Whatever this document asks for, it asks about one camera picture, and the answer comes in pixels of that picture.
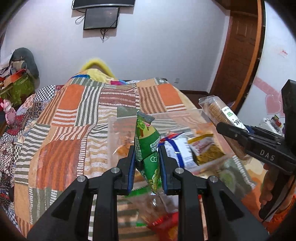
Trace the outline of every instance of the human hand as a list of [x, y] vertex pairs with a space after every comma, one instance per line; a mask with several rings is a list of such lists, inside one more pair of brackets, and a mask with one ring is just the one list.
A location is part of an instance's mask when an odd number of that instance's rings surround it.
[[[267, 170], [267, 173], [265, 174], [265, 177], [264, 177], [263, 187], [262, 187], [261, 195], [259, 198], [259, 202], [262, 205], [265, 205], [268, 201], [271, 201], [271, 199], [272, 199], [271, 191], [274, 187], [274, 182], [270, 176], [270, 171], [269, 171], [270, 167], [271, 166], [268, 164], [264, 164], [264, 166], [263, 166], [263, 168], [265, 170]], [[291, 186], [293, 180], [294, 180], [294, 176], [291, 176], [288, 183], [287, 183], [288, 188]], [[277, 210], [276, 213], [280, 213], [280, 212], [284, 211], [287, 207], [289, 207], [289, 205], [292, 202], [293, 195], [294, 195], [295, 191], [296, 191], [296, 184], [294, 183], [289, 195], [287, 196], [287, 198], [285, 199], [283, 204], [279, 207], [279, 209]]]

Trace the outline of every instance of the checkered fabric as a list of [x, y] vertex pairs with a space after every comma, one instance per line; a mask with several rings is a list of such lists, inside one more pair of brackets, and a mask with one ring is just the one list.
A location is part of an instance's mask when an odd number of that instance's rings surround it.
[[18, 157], [20, 155], [21, 148], [22, 148], [22, 144], [14, 143], [14, 156], [13, 156], [14, 164], [17, 162], [17, 159], [18, 159]]
[[7, 132], [3, 133], [2, 137], [1, 137], [1, 141], [4, 142], [11, 142], [13, 141], [15, 136], [8, 134]]
[[13, 223], [14, 226], [16, 226], [16, 228], [20, 231], [20, 227], [18, 226], [17, 220], [15, 218], [15, 212], [13, 209], [8, 208], [7, 210], [5, 210], [8, 218], [10, 219], [10, 221]]
[[40, 89], [34, 96], [33, 102], [48, 102], [54, 97], [55, 85], [49, 85]]

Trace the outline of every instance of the stuffed toy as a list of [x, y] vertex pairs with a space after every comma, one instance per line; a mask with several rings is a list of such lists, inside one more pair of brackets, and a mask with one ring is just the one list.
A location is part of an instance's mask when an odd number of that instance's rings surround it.
[[15, 122], [16, 111], [11, 107], [11, 102], [9, 100], [3, 100], [3, 103], [0, 103], [1, 107], [5, 112], [6, 123], [9, 127], [13, 127]]

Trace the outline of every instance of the wooden door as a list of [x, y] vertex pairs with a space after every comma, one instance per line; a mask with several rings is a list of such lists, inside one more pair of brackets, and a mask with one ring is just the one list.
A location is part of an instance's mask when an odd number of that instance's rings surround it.
[[228, 36], [211, 94], [226, 104], [235, 101], [244, 84], [254, 53], [258, 18], [231, 13]]

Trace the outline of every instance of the tv screen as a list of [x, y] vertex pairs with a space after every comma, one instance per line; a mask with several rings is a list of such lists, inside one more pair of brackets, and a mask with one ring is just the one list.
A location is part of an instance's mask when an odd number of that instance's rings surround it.
[[85, 12], [83, 29], [116, 28], [118, 16], [119, 7], [88, 8]]
[[124, 6], [133, 7], [135, 0], [75, 0], [73, 9], [100, 7], [100, 6]]

